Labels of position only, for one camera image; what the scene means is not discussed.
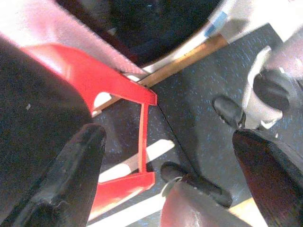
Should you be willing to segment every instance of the wooden edge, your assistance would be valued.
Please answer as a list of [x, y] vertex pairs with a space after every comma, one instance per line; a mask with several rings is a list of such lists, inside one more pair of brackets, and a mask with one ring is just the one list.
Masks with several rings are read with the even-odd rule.
[[[222, 47], [226, 46], [228, 43], [223, 38], [222, 35], [216, 35], [212, 38], [209, 38], [206, 40], [205, 43], [199, 45], [197, 48], [193, 49], [191, 52], [185, 54], [181, 58], [173, 61], [172, 63], [164, 66], [163, 68], [159, 69], [158, 71], [150, 74], [149, 76], [145, 77], [144, 79], [140, 80], [138, 83], [147, 86], [152, 87], [153, 85], [163, 81], [167, 77], [176, 74], [180, 70], [186, 68], [187, 66], [195, 63], [198, 60], [201, 60], [202, 58], [214, 53], [215, 51], [221, 49]], [[112, 99], [108, 102], [104, 103], [101, 106], [98, 106], [94, 109], [93, 116], [98, 115], [101, 113], [103, 109], [106, 107], [112, 105], [116, 101], [118, 101], [120, 98], [112, 96]]]
[[252, 227], [268, 227], [253, 198], [229, 208], [229, 212]]

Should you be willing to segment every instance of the red chair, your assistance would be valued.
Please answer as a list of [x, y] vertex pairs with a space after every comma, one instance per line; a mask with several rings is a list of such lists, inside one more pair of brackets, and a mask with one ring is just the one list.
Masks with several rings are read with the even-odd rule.
[[95, 98], [100, 92], [108, 92], [142, 105], [138, 146], [139, 173], [98, 183], [89, 219], [150, 189], [155, 184], [155, 173], [146, 171], [148, 107], [157, 104], [157, 95], [80, 50], [59, 44], [30, 46], [22, 50], [74, 86], [91, 113]]

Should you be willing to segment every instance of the white stripe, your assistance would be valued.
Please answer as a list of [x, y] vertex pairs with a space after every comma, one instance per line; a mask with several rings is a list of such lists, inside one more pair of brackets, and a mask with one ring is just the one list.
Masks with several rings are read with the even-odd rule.
[[165, 200], [166, 198], [163, 197], [161, 193], [157, 194], [98, 222], [95, 222], [94, 224], [89, 225], [89, 227], [126, 227], [161, 210], [164, 206]]
[[[175, 147], [175, 144], [171, 140], [158, 140], [151, 144], [147, 149], [147, 162], [153, 161], [159, 156], [163, 155], [170, 149]], [[138, 155], [134, 155], [124, 162], [102, 172], [99, 175], [99, 183], [117, 179], [119, 177], [127, 176], [132, 171], [138, 168]]]

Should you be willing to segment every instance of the red plastic chair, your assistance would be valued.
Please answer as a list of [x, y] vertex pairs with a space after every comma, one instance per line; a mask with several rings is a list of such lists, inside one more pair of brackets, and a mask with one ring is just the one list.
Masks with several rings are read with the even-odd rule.
[[77, 49], [59, 44], [45, 44], [22, 50], [73, 85], [91, 113], [95, 98], [100, 92], [108, 92], [142, 105], [138, 146], [139, 173], [98, 183], [89, 219], [150, 189], [155, 184], [155, 173], [146, 171], [147, 120], [148, 107], [157, 104], [157, 95]]

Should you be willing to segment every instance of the white floor line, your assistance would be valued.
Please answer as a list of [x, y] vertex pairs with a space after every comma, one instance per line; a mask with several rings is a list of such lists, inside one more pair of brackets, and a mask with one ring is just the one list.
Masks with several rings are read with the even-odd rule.
[[[170, 149], [175, 147], [175, 144], [171, 140], [158, 140], [147, 147], [147, 161], [153, 161], [159, 156], [163, 155]], [[99, 175], [99, 183], [117, 179], [129, 175], [132, 171], [138, 168], [138, 155], [134, 155], [122, 163], [102, 172]]]
[[157, 194], [100, 221], [97, 221], [92, 225], [89, 225], [89, 227], [126, 227], [161, 210], [164, 206], [165, 200], [165, 197], [162, 197], [161, 193]]

